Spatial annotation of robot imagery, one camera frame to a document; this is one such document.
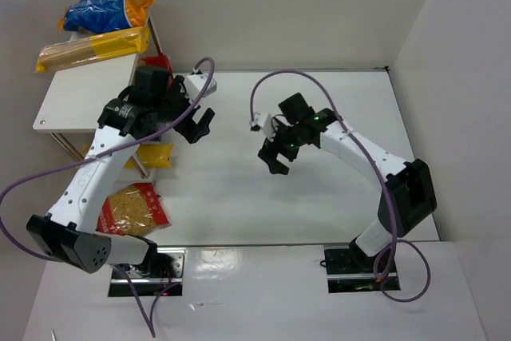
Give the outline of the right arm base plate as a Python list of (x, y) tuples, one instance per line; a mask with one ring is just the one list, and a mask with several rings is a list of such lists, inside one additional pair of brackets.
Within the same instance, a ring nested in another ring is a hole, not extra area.
[(386, 282), (390, 291), (400, 290), (395, 265), (384, 280), (378, 280), (374, 276), (375, 256), (367, 257), (349, 244), (325, 246), (323, 254), (319, 265), (326, 270), (328, 292), (331, 294), (381, 291), (382, 282)]

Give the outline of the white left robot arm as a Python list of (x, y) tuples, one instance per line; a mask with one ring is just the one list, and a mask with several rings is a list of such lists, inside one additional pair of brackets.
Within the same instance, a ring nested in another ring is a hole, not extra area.
[(44, 216), (30, 217), (26, 229), (42, 251), (87, 273), (124, 264), (149, 274), (167, 262), (151, 240), (99, 233), (97, 221), (141, 143), (170, 129), (190, 144), (209, 133), (214, 111), (206, 109), (199, 121), (193, 116), (200, 100), (215, 89), (212, 72), (194, 69), (186, 77), (171, 78), (163, 68), (136, 69), (133, 84), (103, 108), (93, 143), (61, 197)]

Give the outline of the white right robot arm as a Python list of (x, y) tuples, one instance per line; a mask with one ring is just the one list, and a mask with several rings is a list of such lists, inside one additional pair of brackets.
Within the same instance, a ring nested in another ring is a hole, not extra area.
[(332, 109), (318, 112), (296, 93), (279, 104), (284, 119), (253, 113), (251, 129), (264, 134), (258, 157), (272, 174), (286, 175), (279, 161), (294, 161), (304, 145), (314, 145), (339, 158), (381, 191), (377, 217), (351, 241), (362, 258), (376, 256), (394, 237), (403, 238), (437, 207), (429, 166), (389, 153), (338, 119)]

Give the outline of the red fusilli pasta bag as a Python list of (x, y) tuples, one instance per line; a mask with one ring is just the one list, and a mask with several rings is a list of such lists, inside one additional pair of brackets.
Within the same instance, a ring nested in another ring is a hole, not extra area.
[(111, 235), (145, 236), (170, 224), (155, 187), (150, 183), (136, 183), (105, 200), (97, 230)]

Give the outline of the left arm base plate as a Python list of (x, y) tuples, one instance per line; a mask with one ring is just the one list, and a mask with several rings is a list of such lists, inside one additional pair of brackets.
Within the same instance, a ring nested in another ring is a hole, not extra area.
[[(161, 262), (150, 272), (123, 264), (125, 274), (131, 279), (140, 297), (156, 297), (165, 288), (163, 296), (182, 296), (185, 248), (159, 247)], [(122, 272), (113, 269), (109, 281), (108, 297), (133, 297), (128, 281)]]

